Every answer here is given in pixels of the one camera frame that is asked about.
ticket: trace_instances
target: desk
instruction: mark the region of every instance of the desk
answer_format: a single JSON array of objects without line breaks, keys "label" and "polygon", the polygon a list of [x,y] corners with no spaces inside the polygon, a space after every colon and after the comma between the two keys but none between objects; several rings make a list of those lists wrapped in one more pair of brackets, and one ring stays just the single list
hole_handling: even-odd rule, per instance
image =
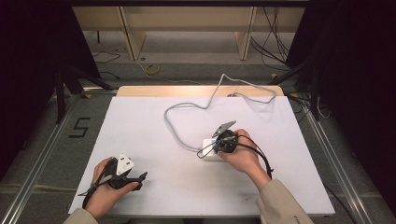
[{"label": "desk", "polygon": [[[148,177],[143,188],[122,198],[110,215],[256,217],[259,214],[255,204],[258,191],[248,177],[235,171],[227,162],[199,160],[196,153],[176,141],[163,119],[163,111],[170,105],[186,101],[204,105],[215,88],[120,88],[107,110],[77,194],[89,187],[93,167],[100,160],[124,152],[135,163],[129,176],[148,171]],[[272,89],[281,93],[279,87]],[[254,91],[251,87],[224,86],[219,88],[219,96],[234,91],[267,95],[265,91]],[[287,186],[308,215],[334,213],[287,97],[277,96],[269,105],[251,104],[242,97],[215,97],[205,111],[184,108],[169,112],[169,118],[183,140],[198,147],[204,138],[210,138],[219,124],[236,119],[233,129],[250,131],[275,169],[274,178]],[[82,200],[76,196],[69,212],[80,207]]]}]

